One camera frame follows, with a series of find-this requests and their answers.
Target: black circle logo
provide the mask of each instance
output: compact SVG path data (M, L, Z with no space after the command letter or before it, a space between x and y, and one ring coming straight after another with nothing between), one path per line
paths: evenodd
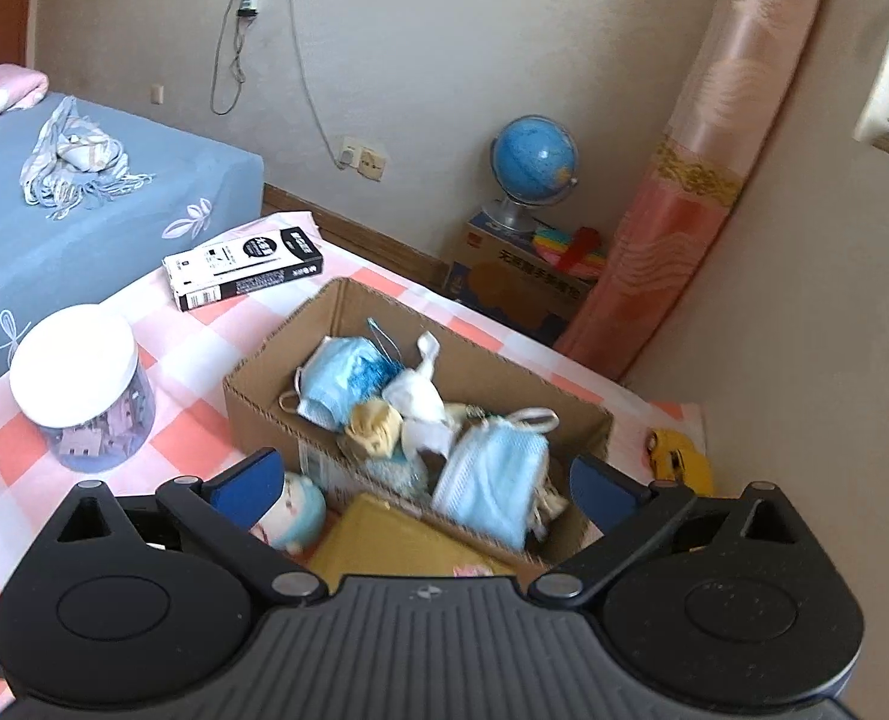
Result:
M277 251L277 244L270 238L251 238L244 242L244 254L249 257L270 257Z

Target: clear plastic jar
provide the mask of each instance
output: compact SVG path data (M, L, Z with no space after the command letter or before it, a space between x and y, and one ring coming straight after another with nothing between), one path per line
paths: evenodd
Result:
M71 306L40 322L20 342L10 382L50 451L81 473L123 463L154 423L154 394L134 333L102 306Z

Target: blue globe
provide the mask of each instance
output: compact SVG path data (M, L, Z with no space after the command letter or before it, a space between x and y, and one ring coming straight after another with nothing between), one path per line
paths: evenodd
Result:
M494 141L491 170L512 199L550 205L574 184L577 148L561 124L525 116L508 124Z

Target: tablecloth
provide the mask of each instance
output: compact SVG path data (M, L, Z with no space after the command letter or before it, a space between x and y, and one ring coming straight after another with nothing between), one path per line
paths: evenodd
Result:
M649 479L644 453L649 427L676 428L704 446L696 406L646 403L552 349L328 244L310 213L270 215L215 240L294 226L302 227L321 248L320 276L182 313L173 304L164 271L158 269L105 301L131 323L157 401L148 442L116 469L87 475L65 469L20 413L8 377L0 379L0 591L44 522L82 479L101 479L119 495L145 494L175 476L207 479L239 461L243 455L231 445L221 380L302 302L340 276L391 295L561 389L600 403L615 419L609 461L641 481ZM0 709L9 698L0 683Z

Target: globe base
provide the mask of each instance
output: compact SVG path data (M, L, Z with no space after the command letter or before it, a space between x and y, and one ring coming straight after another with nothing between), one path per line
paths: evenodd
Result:
M528 209L508 196L501 200L487 201L484 204L484 213L502 227L514 232L529 233L537 230L537 222Z

